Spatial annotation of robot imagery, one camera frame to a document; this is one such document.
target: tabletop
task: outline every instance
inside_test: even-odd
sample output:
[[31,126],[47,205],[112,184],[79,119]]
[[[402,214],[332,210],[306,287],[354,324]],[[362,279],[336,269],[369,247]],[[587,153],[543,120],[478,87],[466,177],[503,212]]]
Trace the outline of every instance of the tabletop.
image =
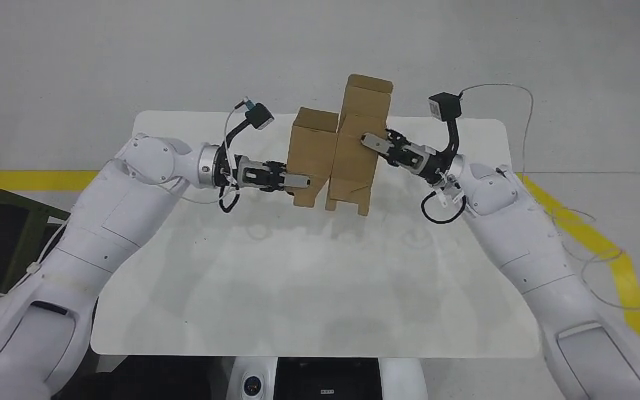
[[[237,154],[286,162],[295,115],[275,115],[234,141]],[[145,111],[133,134],[219,143],[226,113]],[[231,126],[239,122],[232,119]],[[446,126],[389,117],[436,149]],[[510,164],[504,125],[459,120],[460,152]],[[292,205],[286,193],[243,189],[231,214],[179,202],[98,301],[91,345],[101,354],[344,357],[532,357],[536,322],[462,219],[429,223],[426,183],[379,159],[369,216],[356,205]],[[217,191],[185,196],[214,200]],[[436,218],[451,215],[437,201]]]

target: yellow floor line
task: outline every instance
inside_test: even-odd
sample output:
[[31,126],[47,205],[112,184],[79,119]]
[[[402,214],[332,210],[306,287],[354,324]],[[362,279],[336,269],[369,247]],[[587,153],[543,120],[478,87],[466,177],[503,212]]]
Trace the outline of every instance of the yellow floor line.
[[[97,171],[0,171],[0,188],[13,191],[80,191],[96,174]],[[558,226],[589,251],[601,254],[616,247],[594,227],[585,224],[580,215],[563,209],[562,203],[529,178],[525,178],[524,184],[543,207],[550,213],[555,213],[558,217]],[[640,307],[640,286],[631,257],[624,254],[608,264],[613,274],[620,304],[625,307]],[[625,311],[624,316],[629,326],[640,334],[640,312]]]
[[83,190],[98,171],[0,171],[4,190]]
[[[611,250],[617,248],[616,244],[598,232],[593,226],[584,222],[579,214],[563,208],[563,204],[553,198],[525,177],[524,184],[529,192],[549,213],[557,217],[556,224],[576,241],[582,244],[593,254],[611,254]],[[620,305],[623,307],[640,307],[640,286],[633,269],[631,257],[623,254],[619,258],[609,261],[609,269],[613,274],[613,281],[618,291]],[[640,312],[625,311],[625,321],[640,334]]]

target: black panel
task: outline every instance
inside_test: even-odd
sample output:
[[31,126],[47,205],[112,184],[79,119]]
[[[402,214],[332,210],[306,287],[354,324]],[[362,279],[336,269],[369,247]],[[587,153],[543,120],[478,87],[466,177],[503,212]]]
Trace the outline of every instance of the black panel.
[[278,359],[274,400],[382,400],[377,358]]

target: gray floor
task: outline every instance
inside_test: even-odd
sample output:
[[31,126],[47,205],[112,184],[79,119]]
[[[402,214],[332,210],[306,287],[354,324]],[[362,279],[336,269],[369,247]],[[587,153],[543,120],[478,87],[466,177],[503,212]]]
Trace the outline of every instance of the gray floor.
[[[427,115],[442,90],[514,82],[537,101],[532,178],[640,260],[638,37],[635,0],[5,0],[0,169],[97,169],[147,109],[224,111],[250,95],[273,112],[336,110],[352,72],[392,80],[403,116]],[[478,89],[463,107],[505,122],[519,169],[526,94]],[[615,300],[606,269],[595,276]],[[541,358],[429,360],[425,374],[435,399],[560,398]]]

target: cardboard box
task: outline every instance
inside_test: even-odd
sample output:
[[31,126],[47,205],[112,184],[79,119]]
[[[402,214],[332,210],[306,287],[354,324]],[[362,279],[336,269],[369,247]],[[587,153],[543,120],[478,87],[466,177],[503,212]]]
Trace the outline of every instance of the cardboard box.
[[293,204],[313,207],[316,197],[331,176],[338,134],[338,114],[300,108],[289,141],[287,171],[307,175],[308,188],[286,188],[293,194]]
[[393,84],[382,79],[351,75],[347,81],[338,125],[331,180],[325,209],[338,201],[358,204],[358,214],[369,214],[371,185],[378,155],[362,146],[364,133],[386,138],[386,121]]

